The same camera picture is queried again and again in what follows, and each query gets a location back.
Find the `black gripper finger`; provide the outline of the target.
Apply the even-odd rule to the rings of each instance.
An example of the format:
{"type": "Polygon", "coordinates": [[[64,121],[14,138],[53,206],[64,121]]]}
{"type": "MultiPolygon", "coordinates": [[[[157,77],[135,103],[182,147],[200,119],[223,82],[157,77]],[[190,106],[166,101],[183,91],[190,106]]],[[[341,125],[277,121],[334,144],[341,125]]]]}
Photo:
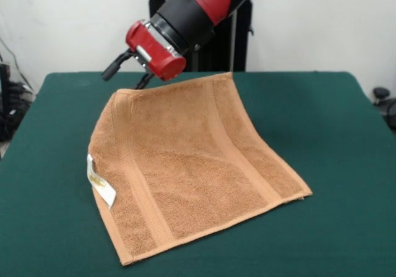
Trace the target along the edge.
{"type": "Polygon", "coordinates": [[[133,56],[131,50],[121,53],[101,74],[104,81],[109,81],[120,69],[121,64],[133,56]]]}
{"type": "Polygon", "coordinates": [[[151,81],[151,79],[154,77],[153,74],[151,73],[146,73],[142,76],[141,80],[137,83],[137,85],[134,87],[135,90],[142,90],[144,89],[149,82],[151,81]]]}

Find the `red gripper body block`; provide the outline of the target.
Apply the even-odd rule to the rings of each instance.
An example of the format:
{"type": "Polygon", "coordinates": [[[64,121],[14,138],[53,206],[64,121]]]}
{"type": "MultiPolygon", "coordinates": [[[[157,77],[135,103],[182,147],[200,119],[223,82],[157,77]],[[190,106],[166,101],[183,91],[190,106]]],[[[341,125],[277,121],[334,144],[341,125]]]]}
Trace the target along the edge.
{"type": "Polygon", "coordinates": [[[150,22],[135,22],[126,43],[146,70],[162,81],[177,77],[186,66],[184,56],[150,22]]]}

